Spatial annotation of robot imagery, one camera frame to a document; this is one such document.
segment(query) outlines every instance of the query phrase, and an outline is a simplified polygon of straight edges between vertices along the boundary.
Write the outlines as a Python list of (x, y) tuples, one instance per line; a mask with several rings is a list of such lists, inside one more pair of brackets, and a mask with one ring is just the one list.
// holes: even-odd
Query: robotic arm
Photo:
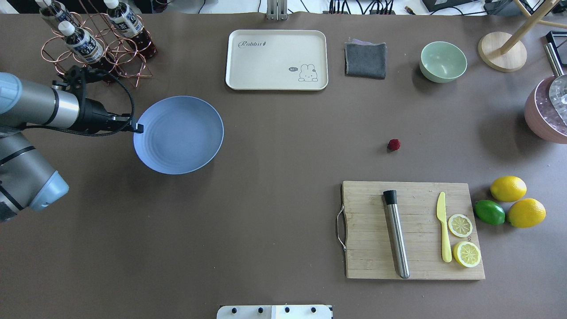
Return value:
[[(48, 87), (0, 72), (0, 221), (7, 221), (29, 206), (40, 211), (65, 195), (69, 186), (22, 135), (27, 128), (47, 128), (84, 136), (106, 136), (120, 131), (142, 133), (134, 103), (130, 114), (107, 112), (86, 98), (86, 84), (105, 73), (73, 66)], [(108, 133), (96, 134), (99, 131)]]

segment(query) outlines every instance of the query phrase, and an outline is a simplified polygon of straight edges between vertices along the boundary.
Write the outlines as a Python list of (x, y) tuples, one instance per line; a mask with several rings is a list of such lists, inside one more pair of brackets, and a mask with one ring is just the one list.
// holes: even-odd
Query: halved lemon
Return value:
[(480, 249), (473, 243), (462, 241), (453, 247), (455, 260), (465, 267), (475, 267), (480, 263)]
[(457, 237), (465, 238), (472, 233), (471, 220), (463, 214), (454, 214), (447, 224), (451, 233)]

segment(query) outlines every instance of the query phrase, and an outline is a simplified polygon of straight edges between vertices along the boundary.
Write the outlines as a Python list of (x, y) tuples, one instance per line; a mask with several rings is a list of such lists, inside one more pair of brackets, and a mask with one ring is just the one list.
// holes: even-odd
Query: lime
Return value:
[(472, 233), (471, 220), (463, 214), (454, 214), (451, 216), (447, 225), (451, 233), (457, 237), (465, 238)]
[(462, 241), (453, 246), (453, 257), (465, 267), (475, 267), (480, 263), (480, 249), (473, 243)]
[(492, 196), (501, 202), (515, 202), (526, 194), (526, 183), (516, 176), (502, 176), (490, 185)]
[(500, 225), (504, 223), (504, 209), (491, 200), (479, 200), (475, 204), (475, 214), (485, 223)]
[(545, 218), (545, 207), (533, 198), (522, 199), (508, 211), (508, 221), (512, 226), (528, 228), (538, 225)]

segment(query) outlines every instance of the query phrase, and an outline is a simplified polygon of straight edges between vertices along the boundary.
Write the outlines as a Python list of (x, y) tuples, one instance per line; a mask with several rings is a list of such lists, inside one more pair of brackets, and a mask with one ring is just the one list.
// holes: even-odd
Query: round wooden base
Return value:
[(511, 38), (506, 32), (492, 32), (479, 41), (479, 55), (491, 68), (501, 72), (514, 72), (521, 69), (527, 60), (526, 47), (518, 41), (508, 52), (501, 54), (500, 48)]

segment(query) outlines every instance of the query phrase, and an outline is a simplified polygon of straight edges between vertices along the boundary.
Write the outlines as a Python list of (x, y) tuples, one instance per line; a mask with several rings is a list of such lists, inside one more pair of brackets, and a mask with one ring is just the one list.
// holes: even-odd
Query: raspberry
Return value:
[(390, 142), (388, 142), (388, 149), (390, 150), (399, 150), (400, 149), (400, 140), (398, 140), (397, 138), (390, 140)]

